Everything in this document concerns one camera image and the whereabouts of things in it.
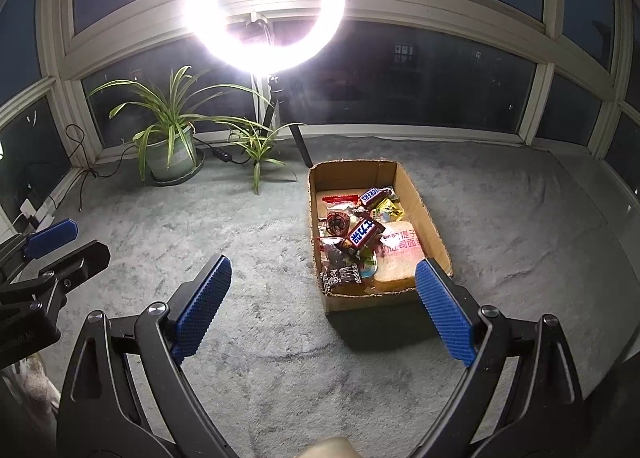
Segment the right hand in white glove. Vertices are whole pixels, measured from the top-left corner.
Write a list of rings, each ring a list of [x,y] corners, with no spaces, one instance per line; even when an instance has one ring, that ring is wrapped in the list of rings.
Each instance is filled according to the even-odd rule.
[[[334,436],[308,446],[296,458],[362,458],[362,456],[347,438]]]

